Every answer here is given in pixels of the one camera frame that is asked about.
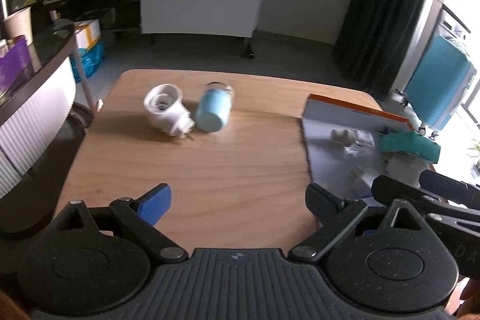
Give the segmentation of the white square charger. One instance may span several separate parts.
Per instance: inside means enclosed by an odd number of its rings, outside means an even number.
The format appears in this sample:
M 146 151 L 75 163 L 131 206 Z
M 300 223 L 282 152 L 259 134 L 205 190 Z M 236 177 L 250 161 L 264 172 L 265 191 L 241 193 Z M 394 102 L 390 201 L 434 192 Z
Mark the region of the white square charger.
M 419 157 L 397 154 L 388 159 L 385 171 L 392 179 L 420 188 L 420 174 L 428 168 L 429 165 Z

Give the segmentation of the blue plastic bag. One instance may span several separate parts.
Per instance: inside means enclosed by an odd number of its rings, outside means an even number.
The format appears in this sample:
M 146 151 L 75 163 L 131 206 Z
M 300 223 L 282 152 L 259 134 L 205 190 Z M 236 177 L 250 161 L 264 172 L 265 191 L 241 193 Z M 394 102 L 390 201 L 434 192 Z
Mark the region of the blue plastic bag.
M 105 46 L 102 40 L 95 44 L 91 49 L 79 49 L 81 64 L 85 77 L 89 79 L 100 67 L 105 59 Z

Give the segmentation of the white plug socket adapter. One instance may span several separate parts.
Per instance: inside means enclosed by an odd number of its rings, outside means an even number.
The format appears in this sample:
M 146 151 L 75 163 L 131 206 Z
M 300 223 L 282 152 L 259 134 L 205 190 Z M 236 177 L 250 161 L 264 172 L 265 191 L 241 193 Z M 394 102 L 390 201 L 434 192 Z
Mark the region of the white plug socket adapter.
M 187 137 L 194 129 L 195 121 L 182 99 L 183 93 L 176 85 L 162 84 L 152 88 L 143 100 L 149 124 L 168 136 Z

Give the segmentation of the teal suitcase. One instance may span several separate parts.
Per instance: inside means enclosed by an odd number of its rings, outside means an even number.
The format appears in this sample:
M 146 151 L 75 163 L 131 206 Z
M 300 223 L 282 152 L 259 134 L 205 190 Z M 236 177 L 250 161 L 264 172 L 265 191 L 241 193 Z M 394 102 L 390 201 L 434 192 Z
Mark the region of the teal suitcase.
M 403 93 L 421 123 L 440 132 L 476 73 L 475 65 L 456 40 L 435 35 Z

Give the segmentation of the white tv cabinet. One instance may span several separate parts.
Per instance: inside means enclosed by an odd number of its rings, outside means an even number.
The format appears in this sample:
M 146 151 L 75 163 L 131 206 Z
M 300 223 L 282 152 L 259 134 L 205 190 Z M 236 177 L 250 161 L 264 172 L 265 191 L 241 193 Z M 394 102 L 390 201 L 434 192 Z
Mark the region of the white tv cabinet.
M 143 34 L 239 37 L 241 56 L 255 56 L 251 39 L 262 0 L 140 0 Z

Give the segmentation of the yellow white carton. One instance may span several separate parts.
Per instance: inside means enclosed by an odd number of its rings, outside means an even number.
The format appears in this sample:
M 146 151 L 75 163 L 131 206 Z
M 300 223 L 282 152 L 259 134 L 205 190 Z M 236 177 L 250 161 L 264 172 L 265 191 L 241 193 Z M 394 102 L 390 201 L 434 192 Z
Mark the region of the yellow white carton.
M 97 19 L 75 22 L 76 43 L 79 49 L 91 50 L 101 38 L 100 24 Z

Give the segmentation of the teal green box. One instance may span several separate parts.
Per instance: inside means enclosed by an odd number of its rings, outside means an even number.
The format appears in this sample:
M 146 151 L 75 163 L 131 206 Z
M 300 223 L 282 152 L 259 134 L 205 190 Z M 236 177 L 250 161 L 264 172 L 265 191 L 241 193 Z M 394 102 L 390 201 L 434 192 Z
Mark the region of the teal green box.
M 379 149 L 386 153 L 416 155 L 428 163 L 437 164 L 441 146 L 417 132 L 400 132 L 383 135 Z

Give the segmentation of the purple storage basket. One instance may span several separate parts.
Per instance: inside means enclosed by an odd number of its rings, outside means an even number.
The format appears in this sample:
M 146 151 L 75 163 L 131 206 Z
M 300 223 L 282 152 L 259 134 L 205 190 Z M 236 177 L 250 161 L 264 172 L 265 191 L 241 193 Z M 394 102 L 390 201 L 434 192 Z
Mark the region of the purple storage basket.
M 1 40 L 1 97 L 7 95 L 24 71 L 32 71 L 32 60 L 28 50 L 26 37 L 23 35 L 10 40 Z

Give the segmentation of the clear plastic bottle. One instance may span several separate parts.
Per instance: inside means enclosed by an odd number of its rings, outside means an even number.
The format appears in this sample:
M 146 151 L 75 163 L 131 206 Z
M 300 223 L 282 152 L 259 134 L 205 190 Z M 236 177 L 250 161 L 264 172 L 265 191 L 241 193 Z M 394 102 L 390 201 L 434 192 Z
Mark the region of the clear plastic bottle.
M 360 129 L 334 129 L 330 137 L 340 143 L 348 154 L 369 156 L 374 153 L 375 140 L 370 132 Z

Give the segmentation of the orange edged cardboard tray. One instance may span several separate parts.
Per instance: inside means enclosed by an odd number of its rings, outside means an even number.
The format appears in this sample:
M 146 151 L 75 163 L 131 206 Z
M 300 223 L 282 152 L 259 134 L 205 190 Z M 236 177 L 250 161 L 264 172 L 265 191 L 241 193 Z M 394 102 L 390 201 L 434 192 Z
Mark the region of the orange edged cardboard tray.
M 311 181 L 339 198 L 372 199 L 372 184 L 386 175 L 388 159 L 397 154 L 379 149 L 381 137 L 390 133 L 411 132 L 406 118 L 370 109 L 357 104 L 312 94 L 307 98 L 302 115 Z M 369 156 L 348 154 L 330 137 L 334 130 L 360 129 L 370 132 L 375 149 Z

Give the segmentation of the dark green curtain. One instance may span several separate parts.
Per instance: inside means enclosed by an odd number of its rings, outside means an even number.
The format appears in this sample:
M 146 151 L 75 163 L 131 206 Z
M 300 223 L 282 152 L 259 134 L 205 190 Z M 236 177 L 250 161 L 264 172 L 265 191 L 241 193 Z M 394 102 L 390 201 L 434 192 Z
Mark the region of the dark green curtain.
M 351 0 L 333 49 L 343 78 L 385 99 L 413 38 L 425 0 Z

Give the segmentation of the light blue cylinder cup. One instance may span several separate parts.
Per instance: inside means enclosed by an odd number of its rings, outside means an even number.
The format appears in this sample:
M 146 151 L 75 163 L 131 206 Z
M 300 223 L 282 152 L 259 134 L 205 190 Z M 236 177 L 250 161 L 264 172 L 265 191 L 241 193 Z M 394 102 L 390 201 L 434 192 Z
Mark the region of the light blue cylinder cup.
M 205 86 L 194 115 L 196 125 L 204 132 L 219 132 L 229 121 L 234 90 L 231 85 L 211 82 Z

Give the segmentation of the curved white counter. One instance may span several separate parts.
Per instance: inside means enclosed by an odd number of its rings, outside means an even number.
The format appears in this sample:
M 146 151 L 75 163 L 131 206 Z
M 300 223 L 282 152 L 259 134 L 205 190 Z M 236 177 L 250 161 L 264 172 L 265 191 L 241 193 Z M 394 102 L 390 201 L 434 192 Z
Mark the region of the curved white counter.
M 89 108 L 94 103 L 76 40 L 76 26 L 58 19 L 20 47 L 20 73 L 1 91 L 1 196 L 6 196 L 32 169 L 67 119 L 77 85 L 75 61 Z

